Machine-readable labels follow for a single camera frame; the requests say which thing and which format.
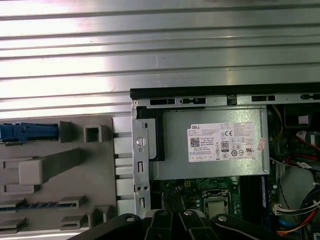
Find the motherboard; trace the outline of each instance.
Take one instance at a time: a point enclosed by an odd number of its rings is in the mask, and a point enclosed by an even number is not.
[[[209,219],[217,214],[242,217],[239,177],[154,180],[151,186],[151,208],[160,209],[163,192],[182,189],[186,209],[200,210]]]

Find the wire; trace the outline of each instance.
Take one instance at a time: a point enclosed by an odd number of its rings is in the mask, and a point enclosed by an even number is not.
[[[269,157],[270,158],[270,160],[271,161],[275,161],[275,162],[277,162],[277,163],[279,163],[279,164],[283,164],[283,165],[286,165],[286,166],[288,166],[288,167],[298,167],[299,168],[299,166],[297,165],[297,166],[295,166],[295,165],[289,165],[289,164],[287,164],[287,163],[284,163],[284,162],[282,162],[282,161],[280,161],[280,160],[277,160],[277,159],[275,159],[275,158],[273,158],[273,157]]]
[[[308,207],[305,207],[305,208],[301,208],[301,209],[298,209],[298,210],[289,210],[289,209],[284,209],[284,208],[281,208],[281,207],[277,207],[277,209],[281,212],[285,212],[285,213],[290,213],[290,212],[297,212],[297,211],[302,211],[302,210],[310,210],[310,209],[313,209],[313,208],[319,208],[320,207],[320,201],[317,201],[316,203],[314,203],[313,205],[311,206],[308,206]]]
[[[286,200],[286,197],[285,197],[285,194],[284,194],[284,191],[283,191],[283,189],[282,189],[282,186],[281,186],[281,182],[280,182],[280,181],[279,181],[279,186],[280,186],[281,195],[282,195],[282,197],[283,197],[283,201],[284,201],[286,207],[290,210],[289,204],[288,204],[288,202],[287,202],[287,200]],[[296,218],[295,216],[292,216],[292,217],[293,217],[295,223],[298,223],[297,218]]]
[[[316,155],[304,155],[304,154],[299,154],[299,153],[296,153],[296,154],[292,154],[292,155],[288,155],[285,157],[285,163],[289,166],[297,166],[297,165],[292,165],[290,164],[290,159],[291,158],[294,158],[294,157],[300,157],[300,158],[306,158],[306,159],[310,159],[310,160],[318,160],[317,156]]]
[[[320,147],[318,147],[318,146],[316,146],[316,145],[313,145],[313,144],[311,144],[311,143],[308,143],[308,142],[302,140],[302,138],[298,137],[297,135],[295,136],[295,139],[297,139],[299,142],[301,142],[301,143],[303,143],[303,144],[309,145],[309,146],[317,149],[317,150],[320,152]]]
[[[275,113],[276,113],[276,114],[278,115],[278,117],[279,117],[281,127],[280,127],[280,131],[279,131],[278,135],[275,136],[275,138],[272,139],[272,140],[269,142],[269,144],[274,144],[276,141],[278,141],[278,140],[281,138],[281,136],[282,136],[282,134],[283,134],[283,132],[284,132],[284,126],[283,126],[283,122],[282,122],[281,113],[279,112],[278,108],[277,108],[275,105],[272,105],[272,107],[273,107]]]
[[[306,226],[312,220],[312,218],[317,214],[317,212],[318,212],[317,209],[312,211],[312,213],[301,224],[299,224],[299,226],[297,226],[293,229],[290,229],[290,230],[277,231],[277,233],[279,235],[286,235],[288,233],[292,233],[292,232],[297,231],[298,229],[301,229],[302,227]]]

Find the circuit board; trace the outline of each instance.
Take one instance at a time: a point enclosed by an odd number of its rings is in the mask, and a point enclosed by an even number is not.
[[[221,190],[228,197],[228,213],[242,217],[239,177],[193,178],[178,180],[155,180],[151,182],[151,208],[161,208],[161,196],[176,187],[183,189],[182,199],[186,209],[205,212],[206,199],[211,191]]]

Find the white label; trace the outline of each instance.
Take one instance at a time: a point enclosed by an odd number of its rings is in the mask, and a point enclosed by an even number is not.
[[[298,164],[303,169],[312,169],[312,166],[306,164],[305,162],[297,162],[296,164]]]
[[[299,116],[298,122],[299,122],[299,124],[309,124],[309,116],[308,115]]]
[[[307,135],[307,132],[306,131],[298,131],[296,133],[296,136],[300,139],[302,139],[303,141],[306,140],[306,135]]]
[[[193,124],[187,135],[191,163],[256,159],[252,122]]]

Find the ribbed metal panel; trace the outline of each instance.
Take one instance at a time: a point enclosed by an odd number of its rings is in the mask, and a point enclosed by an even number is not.
[[[319,42],[320,0],[0,0],[0,118],[114,116],[128,206],[130,88],[317,82]]]

